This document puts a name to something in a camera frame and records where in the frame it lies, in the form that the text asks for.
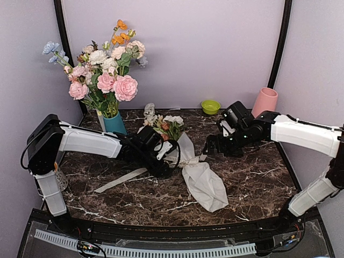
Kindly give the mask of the cream printed ribbon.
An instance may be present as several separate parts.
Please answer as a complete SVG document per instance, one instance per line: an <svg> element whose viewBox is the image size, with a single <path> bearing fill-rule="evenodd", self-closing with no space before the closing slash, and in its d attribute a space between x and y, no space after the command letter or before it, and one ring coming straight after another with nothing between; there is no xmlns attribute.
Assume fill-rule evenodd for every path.
<svg viewBox="0 0 344 258"><path fill-rule="evenodd" d="M133 170L133 171L129 172L128 174L126 174L126 175L124 175L124 176L122 176L122 177L120 177L114 181L111 181L111 182L101 186L98 189L95 189L94 192L102 193L102 192L106 191L107 189L113 188L116 185L124 183L128 180L131 180L131 179L133 179L133 178L135 178L135 177L137 177L137 176L139 176L139 175L141 175L147 171L148 171L147 168L139 168L139 169Z"/></svg>

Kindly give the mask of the white paper bouquet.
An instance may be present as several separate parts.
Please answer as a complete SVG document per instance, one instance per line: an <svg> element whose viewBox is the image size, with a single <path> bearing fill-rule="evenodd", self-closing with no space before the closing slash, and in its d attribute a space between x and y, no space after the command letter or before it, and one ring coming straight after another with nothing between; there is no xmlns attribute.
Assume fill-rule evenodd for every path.
<svg viewBox="0 0 344 258"><path fill-rule="evenodd" d="M154 103L144 109L144 124L152 126L165 140L176 140L177 150L164 158L173 167L182 168L188 193L207 211L214 212L228 205L226 188L222 179L205 162L205 155L195 154L194 144L183 132L184 120L180 116L155 113Z"/></svg>

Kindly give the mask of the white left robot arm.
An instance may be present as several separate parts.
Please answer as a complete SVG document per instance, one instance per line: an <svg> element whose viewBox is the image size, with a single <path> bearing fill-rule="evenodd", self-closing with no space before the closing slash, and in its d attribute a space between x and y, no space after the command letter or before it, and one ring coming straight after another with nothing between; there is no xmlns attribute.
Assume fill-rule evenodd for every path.
<svg viewBox="0 0 344 258"><path fill-rule="evenodd" d="M175 140L163 139L151 126L145 126L139 133L125 135L78 127L49 114L27 139L22 155L28 157L28 164L22 168L34 176L50 214L56 217L55 226L64 234L72 234L76 223L66 215L68 209L55 173L59 152L134 161L141 163L155 177L167 177L171 168L164 158L178 148Z"/></svg>

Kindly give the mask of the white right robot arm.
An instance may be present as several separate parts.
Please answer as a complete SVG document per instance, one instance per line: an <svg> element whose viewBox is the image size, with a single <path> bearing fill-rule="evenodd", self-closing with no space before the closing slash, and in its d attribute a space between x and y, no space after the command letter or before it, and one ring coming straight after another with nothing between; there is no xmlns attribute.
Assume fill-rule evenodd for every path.
<svg viewBox="0 0 344 258"><path fill-rule="evenodd" d="M263 111L254 117L237 101L222 112L217 122L219 134L209 135L203 154L222 153L224 156L241 157L243 148L259 142L272 141L299 148L292 154L305 175L315 179L291 197L274 222L279 233L286 233L295 224L295 218L333 197L343 190L343 127L328 126L300 120L275 111Z"/></svg>

